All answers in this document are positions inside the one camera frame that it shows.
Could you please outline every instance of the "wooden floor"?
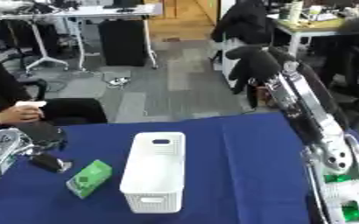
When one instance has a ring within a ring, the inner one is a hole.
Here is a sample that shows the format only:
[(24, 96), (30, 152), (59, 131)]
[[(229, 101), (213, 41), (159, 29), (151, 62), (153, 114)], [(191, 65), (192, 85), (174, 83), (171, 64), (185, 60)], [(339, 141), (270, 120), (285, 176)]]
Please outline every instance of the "wooden floor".
[(163, 1), (165, 1), (165, 15), (150, 20), (153, 40), (209, 38), (213, 25), (194, 0), (177, 0), (177, 6), (175, 6), (175, 0)]

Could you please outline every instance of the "white desk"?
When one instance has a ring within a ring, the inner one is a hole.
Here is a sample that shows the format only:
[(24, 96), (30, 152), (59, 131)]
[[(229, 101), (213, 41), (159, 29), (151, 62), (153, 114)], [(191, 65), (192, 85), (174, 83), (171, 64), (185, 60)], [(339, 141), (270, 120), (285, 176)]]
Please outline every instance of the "white desk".
[(342, 18), (337, 18), (330, 21), (313, 22), (313, 26), (301, 27), (290, 24), (287, 21), (279, 20), (278, 15), (269, 15), (268, 18), (271, 18), (274, 21), (277, 29), (291, 36), (288, 52), (293, 56), (297, 56), (299, 44), (302, 38), (341, 35), (337, 32), (337, 29), (345, 21)]
[(48, 57), (45, 46), (43, 45), (42, 38), (36, 26), (36, 21), (42, 18), (74, 18), (74, 33), (77, 38), (78, 46), (80, 49), (80, 59), (79, 59), (79, 68), (80, 70), (85, 70), (84, 61), (85, 61), (85, 48), (82, 42), (80, 23), (84, 19), (88, 18), (139, 18), (141, 17), (144, 21), (144, 36), (145, 36), (145, 44), (147, 46), (148, 55), (152, 61), (152, 67), (158, 68), (157, 64), (157, 54), (151, 48), (151, 39), (150, 39), (150, 30), (148, 26), (148, 21), (145, 17), (148, 16), (156, 16), (162, 14), (162, 5), (161, 3), (148, 3), (141, 4), (133, 12), (130, 13), (122, 13), (117, 12), (117, 9), (103, 9), (100, 5), (92, 5), (92, 6), (81, 6), (79, 10), (70, 10), (70, 11), (58, 11), (49, 14), (38, 14), (38, 15), (6, 15), (2, 16), (1, 19), (18, 19), (18, 20), (27, 20), (32, 25), (32, 30), (34, 31), (35, 38), (38, 41), (39, 49), (43, 55), (43, 57), (34, 63), (30, 64), (27, 67), (27, 72), (31, 70), (31, 68), (39, 65), (44, 61), (51, 61), (60, 64), (64, 64), (65, 61), (57, 60)]

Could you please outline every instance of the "gray carpet floor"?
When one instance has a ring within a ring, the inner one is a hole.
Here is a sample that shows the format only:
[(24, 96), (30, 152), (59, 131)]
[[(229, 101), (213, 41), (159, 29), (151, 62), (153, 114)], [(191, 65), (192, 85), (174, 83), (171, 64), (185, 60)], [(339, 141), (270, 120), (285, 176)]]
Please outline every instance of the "gray carpet floor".
[[(99, 45), (89, 44), (91, 52), (100, 52)], [(208, 41), (159, 42), (153, 47), (158, 54), (158, 70), (152, 69), (150, 62), (144, 67), (108, 67), (102, 57), (90, 56), (86, 63), (89, 73), (77, 71), (77, 60), (69, 59), (69, 71), (60, 66), (40, 67), (33, 77), (49, 82), (46, 98), (98, 99), (111, 123), (175, 122), (250, 111), (245, 95), (232, 95), (222, 74), (213, 71)], [(16, 61), (5, 65), (16, 74)], [(110, 87), (106, 81), (116, 77), (130, 77), (130, 82), (124, 87)], [(256, 111), (263, 112), (270, 110), (262, 107)]]

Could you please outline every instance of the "wall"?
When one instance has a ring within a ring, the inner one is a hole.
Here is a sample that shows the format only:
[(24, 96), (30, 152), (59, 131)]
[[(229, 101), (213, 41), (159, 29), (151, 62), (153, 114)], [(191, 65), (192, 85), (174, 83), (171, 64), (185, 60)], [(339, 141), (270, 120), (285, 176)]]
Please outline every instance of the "wall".
[(221, 0), (221, 18), (236, 3), (236, 0)]
[(208, 15), (209, 19), (216, 24), (219, 0), (196, 0), (196, 2)]

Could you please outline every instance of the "blue tablecloth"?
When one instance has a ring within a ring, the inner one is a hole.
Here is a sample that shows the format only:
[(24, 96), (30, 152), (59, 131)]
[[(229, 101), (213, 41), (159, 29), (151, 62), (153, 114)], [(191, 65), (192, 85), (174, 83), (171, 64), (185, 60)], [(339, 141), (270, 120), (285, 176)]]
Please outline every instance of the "blue tablecloth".
[[(133, 137), (146, 131), (187, 135), (183, 209), (175, 214), (133, 214), (119, 184)], [(68, 127), (75, 159), (64, 174), (31, 167), (23, 159), (0, 179), (0, 224), (286, 224), (308, 223), (303, 149), (280, 114), (241, 115), (186, 122)], [(87, 199), (65, 182), (95, 159), (113, 178)]]

